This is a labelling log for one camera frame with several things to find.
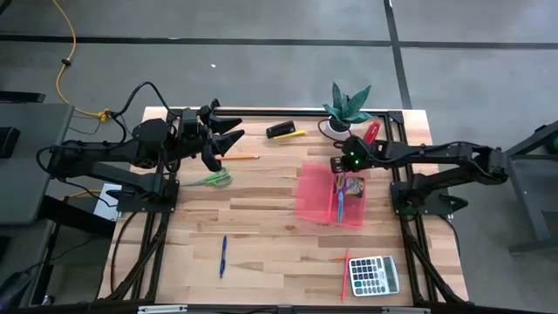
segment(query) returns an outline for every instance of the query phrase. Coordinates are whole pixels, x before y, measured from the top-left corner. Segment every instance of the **yellow cable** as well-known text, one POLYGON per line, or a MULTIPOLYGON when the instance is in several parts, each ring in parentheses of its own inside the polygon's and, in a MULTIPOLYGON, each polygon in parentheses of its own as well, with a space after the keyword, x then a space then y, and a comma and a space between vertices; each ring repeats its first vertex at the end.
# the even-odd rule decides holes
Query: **yellow cable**
MULTIPOLYGON (((65 59, 65 60, 68 61, 68 64, 70 64, 71 63, 71 58, 73 57, 73 54, 76 52, 76 32, 74 31, 73 26, 71 25, 70 19, 68 18, 68 16, 66 16, 66 13, 64 12, 64 10, 62 10, 62 7, 58 4, 58 2, 56 0, 52 0, 52 2, 54 3, 54 5, 56 5, 56 7, 60 11, 60 13, 62 13, 62 16, 64 17, 64 19, 68 23, 68 27, 70 27, 71 39, 72 39, 71 51, 70 51, 70 54, 68 55, 68 57, 65 59)), ((64 75, 64 72, 65 72, 67 66, 68 65, 66 63, 64 63, 64 60, 63 60, 63 64, 62 64, 62 67, 60 68, 60 72, 58 73, 58 76, 56 77, 56 91, 58 92, 58 96, 60 96, 62 101, 64 101, 66 104, 70 105, 70 102, 68 101, 68 99, 66 99, 66 97, 64 97, 64 94, 60 90, 60 80, 62 79, 62 76, 64 75)), ((108 111, 109 110, 108 109, 105 109, 104 111, 98 112, 98 113, 91 113, 91 112, 88 112, 88 111, 85 111, 83 109, 79 109, 79 108, 76 107, 76 111, 78 113, 83 113, 84 115, 99 118, 101 120, 101 122, 107 122, 108 119, 109 119, 109 116, 108 116, 108 111)))
MULTIPOLYGON (((89 190, 89 191, 90 191, 91 193, 101 193, 101 190, 89 190)), ((81 192, 74 193, 74 194, 72 194, 72 195, 68 195, 68 197, 72 198, 72 197, 84 195, 84 194, 86 194, 86 193, 87 193, 87 191, 81 191, 81 192)), ((63 200, 64 200, 64 197, 60 197, 59 200, 60 200, 60 201, 63 201, 63 200)))

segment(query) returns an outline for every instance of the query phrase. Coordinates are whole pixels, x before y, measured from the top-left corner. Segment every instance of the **wood grain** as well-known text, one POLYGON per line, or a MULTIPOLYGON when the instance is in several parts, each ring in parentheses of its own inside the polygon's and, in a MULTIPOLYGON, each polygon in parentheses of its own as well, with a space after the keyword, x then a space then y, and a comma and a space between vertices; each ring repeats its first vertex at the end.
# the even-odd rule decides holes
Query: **wood grain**
MULTIPOLYGON (((148 107, 145 119, 163 118, 162 107, 148 107)), ((411 145, 432 144, 425 111, 404 111, 411 145)), ((257 154, 259 160, 225 160, 232 184, 226 188, 186 187, 180 190, 171 216, 161 266, 158 303, 182 304, 358 304, 408 305, 412 303, 399 222, 391 212, 388 185, 391 172, 371 169, 366 178, 366 210, 362 229, 343 229, 300 221, 294 214, 297 177, 304 161, 329 164, 339 155, 316 128, 319 118, 249 117, 239 128, 246 134, 228 155, 257 154), (269 126, 292 119, 305 136, 268 140, 269 126), (222 237, 228 237, 227 268, 219 279, 222 237), (395 258, 401 291, 385 297, 354 297, 348 288, 340 300, 344 256, 391 255, 395 258)), ((360 136, 371 121, 353 126, 360 136)), ((385 139, 382 127, 379 139, 385 139)), ((145 172, 133 169, 138 173, 145 172)), ((415 172, 432 174, 436 165, 416 165, 415 172)), ((209 175, 199 159, 183 160, 182 182, 209 175)), ((126 230, 116 261, 119 283, 140 250, 146 216, 137 214, 126 230)), ((119 219, 118 234, 125 217, 119 219)), ((467 298, 452 230, 438 217, 425 217, 432 262, 458 295, 467 298)), ((110 259, 100 296, 109 293, 110 259)), ((150 271, 146 272, 144 282, 150 271)), ((424 271, 418 276, 425 296, 424 271)))

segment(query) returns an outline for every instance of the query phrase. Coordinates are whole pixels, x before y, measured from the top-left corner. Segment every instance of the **calculator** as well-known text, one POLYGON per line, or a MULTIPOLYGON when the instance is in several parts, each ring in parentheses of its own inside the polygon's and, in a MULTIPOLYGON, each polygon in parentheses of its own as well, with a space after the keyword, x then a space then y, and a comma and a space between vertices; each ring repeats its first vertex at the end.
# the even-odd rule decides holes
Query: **calculator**
POLYGON ((351 258, 349 272, 356 297, 399 293, 398 272, 391 256, 351 258))

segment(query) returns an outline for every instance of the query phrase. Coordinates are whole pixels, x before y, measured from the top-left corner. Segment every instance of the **green plant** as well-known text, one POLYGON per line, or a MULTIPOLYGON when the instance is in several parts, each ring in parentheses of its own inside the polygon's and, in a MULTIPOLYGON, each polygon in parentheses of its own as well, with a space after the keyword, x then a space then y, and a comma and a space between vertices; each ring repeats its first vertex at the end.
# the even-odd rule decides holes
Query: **green plant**
POLYGON ((360 108, 364 106, 364 102, 368 98, 371 86, 368 85, 362 91, 357 92, 355 96, 349 96, 341 93, 339 86, 333 83, 331 94, 333 96, 333 106, 323 105, 325 111, 331 114, 335 119, 343 122, 344 124, 358 124, 372 118, 369 113, 359 112, 360 108))

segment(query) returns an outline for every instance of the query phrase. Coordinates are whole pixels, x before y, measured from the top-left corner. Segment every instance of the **white plant pot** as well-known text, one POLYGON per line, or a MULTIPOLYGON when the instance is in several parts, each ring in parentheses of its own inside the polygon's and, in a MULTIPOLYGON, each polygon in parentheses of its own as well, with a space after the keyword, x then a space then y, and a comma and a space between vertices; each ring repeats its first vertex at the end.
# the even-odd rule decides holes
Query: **white plant pot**
POLYGON ((333 128, 331 128, 330 126, 330 122, 327 121, 325 124, 325 128, 323 129, 323 132, 325 134, 327 134, 328 136, 330 136, 333 139, 336 140, 347 140, 347 138, 350 136, 349 131, 343 131, 343 132, 338 132, 335 131, 333 128))

